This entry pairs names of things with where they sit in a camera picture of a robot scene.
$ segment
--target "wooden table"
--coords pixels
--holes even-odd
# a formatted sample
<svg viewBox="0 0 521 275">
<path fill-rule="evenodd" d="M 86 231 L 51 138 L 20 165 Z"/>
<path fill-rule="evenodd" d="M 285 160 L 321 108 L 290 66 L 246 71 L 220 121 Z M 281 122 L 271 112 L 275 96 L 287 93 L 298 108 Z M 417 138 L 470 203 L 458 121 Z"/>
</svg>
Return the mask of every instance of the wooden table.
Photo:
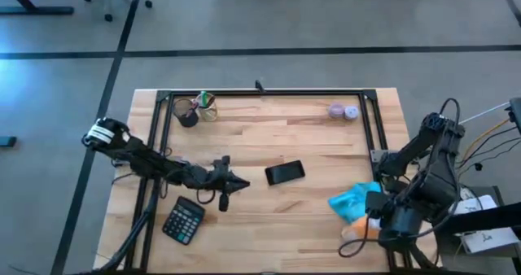
<svg viewBox="0 0 521 275">
<path fill-rule="evenodd" d="M 398 94 L 396 89 L 377 89 L 377 93 L 387 144 L 389 149 L 399 150 L 409 135 Z M 144 142 L 155 94 L 153 89 L 136 90 L 130 109 L 130 131 Z M 337 254 L 346 222 L 331 210 L 327 200 L 357 182 L 372 181 L 373 176 L 361 118 L 330 119 L 326 109 L 332 102 L 359 106 L 353 96 L 234 96 L 217 99 L 216 122 L 199 122 L 186 129 L 173 118 L 168 139 L 173 156 L 210 169 L 212 160 L 230 155 L 232 170 L 252 184 L 230 196 L 228 212 L 218 211 L 218 199 L 204 206 L 204 222 L 189 246 L 167 237 L 161 227 L 178 195 L 195 200 L 195 191 L 170 186 L 168 197 L 158 204 L 148 272 L 388 271 L 385 251 L 376 243 L 367 243 L 352 259 Z M 378 140 L 372 109 L 369 112 L 374 139 Z M 158 128 L 162 128 L 165 109 L 161 113 Z M 266 167 L 297 159 L 304 165 L 305 178 L 268 186 Z M 116 175 L 128 171 L 119 169 Z M 95 267 L 103 265 L 107 259 L 102 256 L 112 256 L 129 233 L 138 183 L 137 177 L 130 177 L 112 187 Z M 418 245 L 433 258 L 433 236 L 421 238 Z M 138 243 L 137 258 L 141 246 Z"/>
</svg>

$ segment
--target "yellow cable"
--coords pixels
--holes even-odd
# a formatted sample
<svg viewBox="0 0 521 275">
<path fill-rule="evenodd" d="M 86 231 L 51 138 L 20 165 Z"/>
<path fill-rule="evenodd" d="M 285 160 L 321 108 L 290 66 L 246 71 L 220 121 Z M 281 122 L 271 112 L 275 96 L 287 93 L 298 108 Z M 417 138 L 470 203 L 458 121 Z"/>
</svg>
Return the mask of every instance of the yellow cable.
<svg viewBox="0 0 521 275">
<path fill-rule="evenodd" d="M 492 128 L 488 129 L 486 132 L 482 133 L 479 137 L 477 137 L 468 148 L 466 148 L 465 154 L 463 155 L 463 159 L 465 160 L 469 153 L 471 152 L 472 148 L 482 139 L 487 137 L 491 132 L 495 131 L 496 129 L 499 129 L 502 125 L 506 124 L 509 121 L 509 119 L 503 120 L 499 124 L 494 125 Z"/>
</svg>

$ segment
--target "blue plastic bag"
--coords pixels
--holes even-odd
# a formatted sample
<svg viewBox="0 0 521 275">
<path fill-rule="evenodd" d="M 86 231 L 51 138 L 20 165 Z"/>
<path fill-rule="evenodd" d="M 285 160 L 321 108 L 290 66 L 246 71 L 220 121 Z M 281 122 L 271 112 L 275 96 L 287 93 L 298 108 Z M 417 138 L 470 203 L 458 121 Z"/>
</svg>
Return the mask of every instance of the blue plastic bag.
<svg viewBox="0 0 521 275">
<path fill-rule="evenodd" d="M 378 182 L 357 183 L 352 189 L 340 196 L 329 199 L 329 205 L 349 224 L 366 215 L 366 196 L 368 191 L 381 192 Z"/>
</svg>

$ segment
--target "concrete floor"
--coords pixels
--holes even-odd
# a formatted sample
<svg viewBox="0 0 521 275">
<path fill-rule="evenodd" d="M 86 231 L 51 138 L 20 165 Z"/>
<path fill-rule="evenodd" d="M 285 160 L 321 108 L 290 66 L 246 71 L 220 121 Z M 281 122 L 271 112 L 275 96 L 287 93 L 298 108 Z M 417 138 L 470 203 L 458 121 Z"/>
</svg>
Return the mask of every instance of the concrete floor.
<svg viewBox="0 0 521 275">
<path fill-rule="evenodd" d="M 72 5 L 74 16 L 0 17 L 0 53 L 116 51 L 130 0 L 33 0 Z M 152 0 L 136 12 L 126 50 L 280 47 L 481 46 L 521 44 L 506 0 Z M 514 0 L 521 5 L 521 0 Z M 1 6 L 15 5 L 0 0 Z M 521 96 L 521 51 L 123 58 L 107 115 L 125 120 L 134 89 L 266 87 L 397 87 L 409 134 L 447 97 L 462 118 Z M 63 231 L 91 126 L 113 58 L 0 59 L 0 273 L 8 265 L 47 274 Z M 462 147 L 506 118 L 495 111 L 466 125 Z M 506 138 L 513 138 L 516 133 Z M 469 185 L 498 185 L 519 202 L 520 149 L 469 172 Z M 65 272 L 86 271 L 96 256 L 113 169 L 97 156 Z M 453 269 L 513 274 L 507 259 L 451 255 Z"/>
</svg>

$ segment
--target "smartphone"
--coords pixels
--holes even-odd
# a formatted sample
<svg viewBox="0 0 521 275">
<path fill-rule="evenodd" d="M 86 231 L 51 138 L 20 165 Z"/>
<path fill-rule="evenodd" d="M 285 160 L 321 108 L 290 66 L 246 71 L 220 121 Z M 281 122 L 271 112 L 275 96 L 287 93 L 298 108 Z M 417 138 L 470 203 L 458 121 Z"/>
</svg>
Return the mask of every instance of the smartphone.
<svg viewBox="0 0 521 275">
<path fill-rule="evenodd" d="M 300 160 L 267 168 L 266 177 L 270 186 L 305 176 Z"/>
</svg>

